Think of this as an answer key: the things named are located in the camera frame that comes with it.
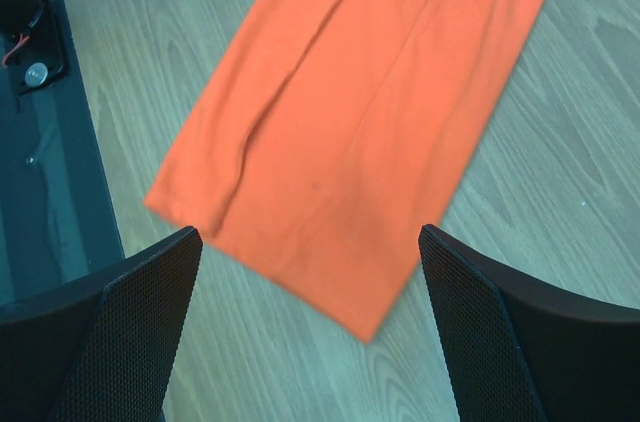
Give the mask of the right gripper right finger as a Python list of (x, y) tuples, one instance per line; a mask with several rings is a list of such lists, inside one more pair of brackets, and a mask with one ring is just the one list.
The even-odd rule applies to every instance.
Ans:
[(553, 286), (434, 225), (419, 248), (461, 420), (638, 420), (638, 310)]

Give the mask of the orange t-shirt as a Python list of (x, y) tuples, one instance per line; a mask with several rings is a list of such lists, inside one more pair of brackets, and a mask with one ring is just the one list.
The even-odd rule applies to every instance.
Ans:
[(256, 0), (145, 199), (372, 340), (544, 0)]

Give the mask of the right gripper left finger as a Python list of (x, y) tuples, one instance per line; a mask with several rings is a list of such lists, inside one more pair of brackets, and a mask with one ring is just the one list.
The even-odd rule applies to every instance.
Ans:
[(202, 249), (185, 227), (2, 305), (2, 420), (160, 420)]

